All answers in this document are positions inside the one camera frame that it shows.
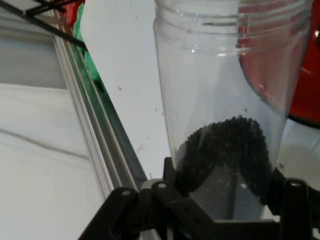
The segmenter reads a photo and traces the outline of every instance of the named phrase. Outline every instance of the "dust specks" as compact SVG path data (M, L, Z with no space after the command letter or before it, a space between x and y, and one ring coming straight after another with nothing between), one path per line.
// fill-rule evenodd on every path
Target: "dust specks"
M280 163L280 164L279 164L279 168L280 168L281 170L284 170L284 169L285 169L285 165L283 165L282 163Z
M143 150L145 148L145 146L144 145L141 145L140 147L138 147L137 149L136 149L136 152L137 153L139 153L141 150Z

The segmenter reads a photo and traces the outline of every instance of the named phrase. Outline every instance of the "container rim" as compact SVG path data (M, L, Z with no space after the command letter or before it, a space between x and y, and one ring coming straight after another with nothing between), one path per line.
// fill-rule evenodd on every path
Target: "container rim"
M253 17L253 18L267 18L268 16L281 16L285 15L284 18L294 16L297 13L297 9L300 9L299 12L311 9L313 0L293 0L288 2L288 0L273 0L273 1L264 1L264 0L215 0L212 1L212 6L214 7L217 3L225 2L239 2L239 8L245 7L258 7L258 6L268 6L274 4L283 3L283 6L276 7L267 11L252 11L252 12L239 12L238 14L206 14L190 11L182 11L178 8L174 8L166 4L163 0L155 0L156 7L162 8L166 11L169 11L173 14L180 15L182 17L197 17L202 19L238 19L241 17Z

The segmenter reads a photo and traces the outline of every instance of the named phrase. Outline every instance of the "screw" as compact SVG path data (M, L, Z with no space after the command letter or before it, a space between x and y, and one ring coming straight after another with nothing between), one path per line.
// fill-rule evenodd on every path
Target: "screw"
M130 195L131 194L131 191L129 191L129 190L124 190L123 192L122 192L122 196L128 196L128 195Z
M160 189L164 189L166 186L167 186L166 184L164 184L164 183L160 183L160 184L158 185L158 188L160 188Z

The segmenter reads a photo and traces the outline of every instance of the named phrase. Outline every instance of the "red object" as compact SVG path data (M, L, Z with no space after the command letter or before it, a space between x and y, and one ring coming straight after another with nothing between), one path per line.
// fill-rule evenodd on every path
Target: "red object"
M313 2L311 24L311 35L290 115L298 121L320 127L320 0Z
M278 7L275 3L268 5L269 8ZM261 9L243 8L242 13L248 11L261 11ZM263 28L273 28L271 24L264 25ZM251 31L265 30L259 26L250 27ZM274 49L275 38L269 36L256 38L242 38L238 41L240 48L251 48L263 46L265 49L271 49L268 52L259 49L255 52L249 52L240 57L240 63L243 72L246 75L248 83L261 98L275 109L283 111L283 106L288 106L289 100L293 98L289 116L294 120L313 126L320 127L320 0L314 0L311 12L311 33L306 49L306 55L301 69L300 56L304 51L301 44L295 45L290 49ZM285 41L289 36L295 35L295 30L284 31L278 35L279 43ZM246 33L247 28L239 28L240 33ZM289 81L299 75L294 97L291 84L279 81L279 78L289 74L284 79Z
M79 0L73 3L69 3L64 6L66 12L64 13L66 23L73 28L77 21L77 12L81 4L85 3L86 0Z

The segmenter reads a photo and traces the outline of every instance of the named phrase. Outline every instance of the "black granules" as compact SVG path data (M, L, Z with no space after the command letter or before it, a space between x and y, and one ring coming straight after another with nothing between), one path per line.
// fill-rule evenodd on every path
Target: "black granules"
M180 146L176 159L176 187L182 193L195 191L219 165L240 172L264 201L272 166L263 131L251 118L233 117L198 129Z

